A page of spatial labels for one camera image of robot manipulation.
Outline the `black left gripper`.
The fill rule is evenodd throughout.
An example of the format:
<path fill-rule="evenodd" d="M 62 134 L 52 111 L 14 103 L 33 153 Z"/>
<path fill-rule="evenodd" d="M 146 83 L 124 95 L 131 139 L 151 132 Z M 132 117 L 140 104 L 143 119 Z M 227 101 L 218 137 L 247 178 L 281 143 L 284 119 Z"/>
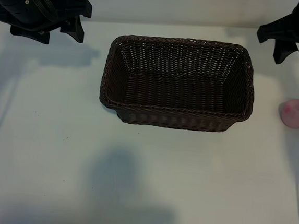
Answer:
<path fill-rule="evenodd" d="M 47 4 L 39 0 L 44 7 Z M 49 44 L 50 33 L 56 27 L 61 33 L 68 34 L 78 43 L 83 43 L 85 33 L 80 17 L 91 18 L 92 5 L 88 0 L 50 0 L 57 17 L 50 20 L 37 7 L 34 0 L 0 0 L 0 22 L 11 25 L 10 33 L 26 37 L 43 44 Z"/>

